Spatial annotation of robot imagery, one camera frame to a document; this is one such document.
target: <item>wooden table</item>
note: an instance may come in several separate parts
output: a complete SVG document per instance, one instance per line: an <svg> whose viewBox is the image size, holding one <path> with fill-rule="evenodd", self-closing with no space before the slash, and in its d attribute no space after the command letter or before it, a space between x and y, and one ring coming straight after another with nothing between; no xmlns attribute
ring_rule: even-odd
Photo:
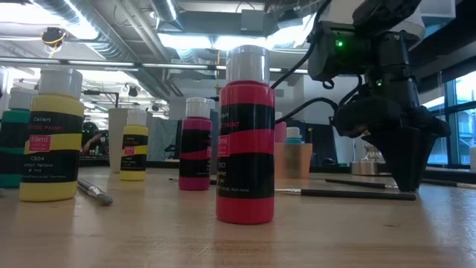
<svg viewBox="0 0 476 268"><path fill-rule="evenodd" d="M78 192L62 202L0 194L0 267L476 267L476 191L423 185L415 202L276 196L274 221L215 218L215 190L179 191L177 170L121 182L106 167L80 170L115 199ZM279 188L355 188L277 180Z"/></svg>

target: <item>beige cup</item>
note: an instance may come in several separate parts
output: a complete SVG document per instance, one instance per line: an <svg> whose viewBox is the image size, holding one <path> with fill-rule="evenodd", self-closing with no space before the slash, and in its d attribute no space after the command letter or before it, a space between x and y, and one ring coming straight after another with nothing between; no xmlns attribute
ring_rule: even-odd
<svg viewBox="0 0 476 268"><path fill-rule="evenodd" d="M109 166L114 173L120 172L122 138L127 125L127 108L109 109Z"/></svg>

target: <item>red paint bottle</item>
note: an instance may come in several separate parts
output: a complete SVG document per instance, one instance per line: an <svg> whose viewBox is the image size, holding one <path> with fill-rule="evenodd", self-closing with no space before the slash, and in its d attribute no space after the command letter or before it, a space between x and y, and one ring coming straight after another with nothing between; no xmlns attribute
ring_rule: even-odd
<svg viewBox="0 0 476 268"><path fill-rule="evenodd" d="M205 98L187 99L187 119L181 131L180 190L203 191L210 187L210 106Z"/></svg>
<svg viewBox="0 0 476 268"><path fill-rule="evenodd" d="M243 45L227 58L220 90L216 216L226 223L267 223L274 216L274 90L269 53Z"/></svg>

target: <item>black cable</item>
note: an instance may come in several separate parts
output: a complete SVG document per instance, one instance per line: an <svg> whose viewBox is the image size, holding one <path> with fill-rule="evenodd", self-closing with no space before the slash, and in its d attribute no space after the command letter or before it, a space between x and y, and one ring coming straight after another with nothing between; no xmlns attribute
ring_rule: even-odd
<svg viewBox="0 0 476 268"><path fill-rule="evenodd" d="M284 115L282 118L277 119L274 122L274 124L279 124L281 122L284 122L284 121L290 119L293 115L297 114L302 109L304 109L304 108L308 107L310 104L313 104L314 102L318 102L318 101L322 101L324 103L329 104L332 107L332 109L334 110L334 113L336 113L337 110L339 109L339 106L335 102L333 102L332 100L330 100L328 98L313 98L313 99L308 100L307 102L301 104L298 108L292 110L292 112L290 112L289 114Z"/></svg>
<svg viewBox="0 0 476 268"><path fill-rule="evenodd" d="M360 74L357 74L357 79L358 79L358 82L357 82L357 86L352 89L349 93L347 93L342 99L341 101L339 101L339 107L342 107L347 100L349 100L355 93L357 93L358 89L360 89L360 87L362 86L362 76Z"/></svg>
<svg viewBox="0 0 476 268"><path fill-rule="evenodd" d="M317 42L317 38L315 36L315 30L316 27L318 26L319 19L321 17L321 14L326 10L327 6L330 4L332 0L326 0L322 6L319 8L318 12L315 15L314 18L314 24L312 25L312 30L311 30L311 43L309 45L309 49L307 52L304 54L303 58L300 59L291 69L289 69L283 76L281 76L276 82L273 83L271 86L272 89L276 89L281 82L283 82L286 78L288 78L291 74L293 74L303 63L305 63L309 57L311 56L311 53L314 51L315 43Z"/></svg>

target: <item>black stripe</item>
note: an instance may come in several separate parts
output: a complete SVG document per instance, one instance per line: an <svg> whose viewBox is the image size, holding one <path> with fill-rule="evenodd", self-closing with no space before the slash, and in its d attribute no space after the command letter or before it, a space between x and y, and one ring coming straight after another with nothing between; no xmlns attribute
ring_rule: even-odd
<svg viewBox="0 0 476 268"><path fill-rule="evenodd" d="M79 166L79 150L27 154L23 158L22 182L75 182Z"/></svg>
<svg viewBox="0 0 476 268"><path fill-rule="evenodd" d="M124 149L125 146L131 147L131 146L147 145L148 139L149 139L149 137L147 137L146 135L126 134L123 137L122 148Z"/></svg>
<svg viewBox="0 0 476 268"><path fill-rule="evenodd" d="M124 171L146 170L147 155L122 156L120 169Z"/></svg>
<svg viewBox="0 0 476 268"><path fill-rule="evenodd" d="M241 153L218 158L218 195L233 198L274 196L274 156Z"/></svg>
<svg viewBox="0 0 476 268"><path fill-rule="evenodd" d="M220 135L246 130L273 130L274 108L262 104L222 106Z"/></svg>
<svg viewBox="0 0 476 268"><path fill-rule="evenodd" d="M25 147L28 140L28 124L4 122L0 130L0 147Z"/></svg>
<svg viewBox="0 0 476 268"><path fill-rule="evenodd" d="M210 176L210 159L183 160L180 159L179 176L203 178Z"/></svg>
<svg viewBox="0 0 476 268"><path fill-rule="evenodd" d="M23 154L0 152L0 174L20 174Z"/></svg>
<svg viewBox="0 0 476 268"><path fill-rule="evenodd" d="M210 130L182 130L182 153L192 153L206 150L210 146Z"/></svg>
<svg viewBox="0 0 476 268"><path fill-rule="evenodd" d="M81 133L83 117L60 112L32 111L28 130L29 135Z"/></svg>

